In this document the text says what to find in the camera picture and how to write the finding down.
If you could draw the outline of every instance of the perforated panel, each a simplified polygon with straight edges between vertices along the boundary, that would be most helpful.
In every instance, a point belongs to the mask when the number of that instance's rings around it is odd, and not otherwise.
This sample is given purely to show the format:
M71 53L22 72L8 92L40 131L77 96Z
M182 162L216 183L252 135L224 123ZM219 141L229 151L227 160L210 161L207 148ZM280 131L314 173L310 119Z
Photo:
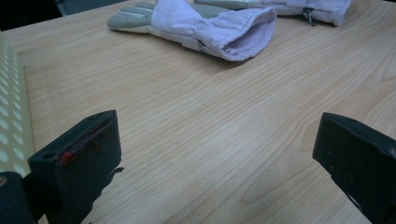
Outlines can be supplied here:
M30 173L34 153L23 67L0 32L0 172Z

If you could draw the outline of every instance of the wooden table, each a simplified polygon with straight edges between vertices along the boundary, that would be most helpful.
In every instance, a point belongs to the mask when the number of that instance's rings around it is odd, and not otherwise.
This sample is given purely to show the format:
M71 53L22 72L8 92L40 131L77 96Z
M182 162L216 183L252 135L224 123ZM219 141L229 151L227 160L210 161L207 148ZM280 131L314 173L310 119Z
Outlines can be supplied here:
M281 18L244 63L108 30L133 4L5 32L35 150L118 111L125 170L86 223L368 223L312 149L326 111L396 138L396 4L355 1L337 28Z

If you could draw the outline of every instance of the red mark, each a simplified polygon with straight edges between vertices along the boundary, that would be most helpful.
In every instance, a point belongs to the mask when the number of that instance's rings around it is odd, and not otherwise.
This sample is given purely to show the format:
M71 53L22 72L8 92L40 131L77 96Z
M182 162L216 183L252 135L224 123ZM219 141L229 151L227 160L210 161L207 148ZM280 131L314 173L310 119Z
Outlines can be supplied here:
M73 161L75 161L77 158L76 155L73 155L71 152L66 151L64 152L64 154L62 154L61 160L59 161L59 163L61 165L67 165Z

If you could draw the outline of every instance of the wood grain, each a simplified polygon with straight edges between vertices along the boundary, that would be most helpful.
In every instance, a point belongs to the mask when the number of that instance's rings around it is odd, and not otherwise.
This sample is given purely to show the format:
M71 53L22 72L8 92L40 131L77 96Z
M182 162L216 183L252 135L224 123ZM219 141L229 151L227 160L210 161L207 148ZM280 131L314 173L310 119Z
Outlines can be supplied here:
M355 1L340 27L280 18L244 63L106 28L133 4L5 32L35 150L118 111L125 169L86 223L369 223L312 149L323 112L396 138L396 4Z

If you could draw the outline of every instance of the gray glove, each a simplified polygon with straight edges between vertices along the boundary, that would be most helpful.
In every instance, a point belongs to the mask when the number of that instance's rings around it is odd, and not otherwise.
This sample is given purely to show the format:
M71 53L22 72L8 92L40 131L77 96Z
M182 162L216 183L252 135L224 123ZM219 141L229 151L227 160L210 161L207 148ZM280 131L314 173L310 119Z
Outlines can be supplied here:
M316 25L316 20L338 26L344 21L351 0L194 0L196 4L229 9L273 7L277 15L304 15Z
M112 30L147 33L229 61L256 56L274 33L273 8L240 11L195 6L185 0L157 0L125 7L111 17Z

